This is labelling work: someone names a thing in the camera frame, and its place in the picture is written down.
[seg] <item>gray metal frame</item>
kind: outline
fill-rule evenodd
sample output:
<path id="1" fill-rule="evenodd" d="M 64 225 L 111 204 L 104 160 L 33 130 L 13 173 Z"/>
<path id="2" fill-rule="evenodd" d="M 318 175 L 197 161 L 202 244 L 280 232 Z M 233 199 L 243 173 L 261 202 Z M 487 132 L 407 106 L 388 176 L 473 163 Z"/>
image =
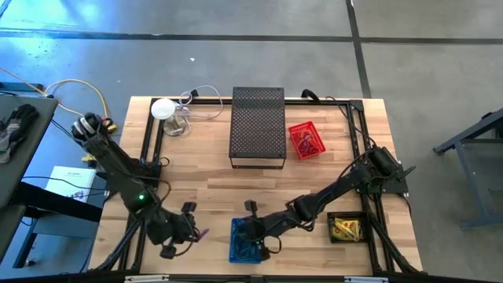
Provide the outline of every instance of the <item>gray metal frame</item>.
<path id="1" fill-rule="evenodd" d="M 490 195 L 490 190 L 477 185 L 476 172 L 473 169 L 473 164 L 470 164 L 467 158 L 465 144 L 473 142 L 484 142 L 486 144 L 501 143 L 501 139 L 476 139 L 481 134 L 494 129 L 498 124 L 503 123 L 503 108 L 481 119 L 478 123 L 462 131 L 458 135 L 443 142 L 441 145 L 434 147 L 433 151 L 442 155 L 449 149 L 456 149 L 457 156 L 463 167 L 464 175 L 468 180 L 468 188 L 473 196 L 473 200 L 477 205 L 479 216 L 475 219 L 460 221 L 459 225 L 462 230 L 485 226 L 490 224 L 503 223 L 503 214 L 496 212 L 494 208 L 493 198 Z"/>

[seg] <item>black perforated box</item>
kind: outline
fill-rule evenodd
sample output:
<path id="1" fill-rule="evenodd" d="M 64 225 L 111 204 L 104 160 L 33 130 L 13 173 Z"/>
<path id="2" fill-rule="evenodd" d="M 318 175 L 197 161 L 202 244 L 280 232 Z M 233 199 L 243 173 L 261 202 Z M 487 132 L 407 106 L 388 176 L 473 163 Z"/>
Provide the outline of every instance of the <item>black perforated box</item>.
<path id="1" fill-rule="evenodd" d="M 286 160 L 283 88 L 234 87 L 229 158 L 233 168 L 283 168 Z"/>

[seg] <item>blue basket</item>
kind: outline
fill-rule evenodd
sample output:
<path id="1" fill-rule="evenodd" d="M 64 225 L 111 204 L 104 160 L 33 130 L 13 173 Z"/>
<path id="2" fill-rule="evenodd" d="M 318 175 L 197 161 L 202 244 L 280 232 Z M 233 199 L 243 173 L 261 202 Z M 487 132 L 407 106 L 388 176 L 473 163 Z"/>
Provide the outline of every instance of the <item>blue basket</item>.
<path id="1" fill-rule="evenodd" d="M 255 243 L 243 240 L 237 227 L 244 223 L 244 219 L 233 219 L 230 225 L 230 263 L 259 264 L 261 262 L 259 249 Z"/>

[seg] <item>glove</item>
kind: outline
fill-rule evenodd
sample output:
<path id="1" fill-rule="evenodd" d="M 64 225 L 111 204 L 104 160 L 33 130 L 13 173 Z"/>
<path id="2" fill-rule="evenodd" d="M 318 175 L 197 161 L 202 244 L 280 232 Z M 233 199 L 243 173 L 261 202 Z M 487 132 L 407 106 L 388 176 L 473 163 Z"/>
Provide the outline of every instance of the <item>glove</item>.
<path id="1" fill-rule="evenodd" d="M 7 163 L 28 135 L 28 128 L 39 117 L 37 109 L 25 104 L 14 109 L 6 122 L 0 122 L 0 163 Z"/>

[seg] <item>gray floor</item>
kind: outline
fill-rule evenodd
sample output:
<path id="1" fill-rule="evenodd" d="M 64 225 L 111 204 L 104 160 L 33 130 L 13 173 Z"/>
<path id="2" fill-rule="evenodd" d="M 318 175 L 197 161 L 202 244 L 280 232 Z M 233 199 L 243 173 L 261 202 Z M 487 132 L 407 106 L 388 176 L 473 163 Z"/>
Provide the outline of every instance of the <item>gray floor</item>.
<path id="1" fill-rule="evenodd" d="M 354 0 L 361 36 L 500 38 L 498 0 Z M 342 0 L 13 0 L 1 29 L 106 31 L 200 35 L 338 35 L 351 30 Z M 503 225 L 460 231 L 475 205 L 453 153 L 431 148 L 503 105 L 501 46 L 364 44 L 373 97 L 386 102 L 398 157 L 417 165 L 409 177 L 413 223 L 424 269 L 431 274 L 503 281 Z M 132 95 L 179 94 L 211 84 L 283 86 L 290 97 L 304 88 L 320 95 L 362 97 L 352 43 L 121 41 L 0 38 L 0 65 L 46 85 L 85 79 L 105 94 L 122 125 Z M 0 81 L 12 81 L 0 74 Z M 65 85 L 57 97 L 79 111 L 101 113 L 97 96 Z M 58 110 L 69 127 L 75 117 Z M 49 175 L 54 165 L 82 166 L 83 152 L 50 128 L 28 174 Z M 17 232 L 0 277 L 76 272 L 90 241 L 41 237 L 30 258 L 38 265 L 13 270 L 26 227 Z"/>

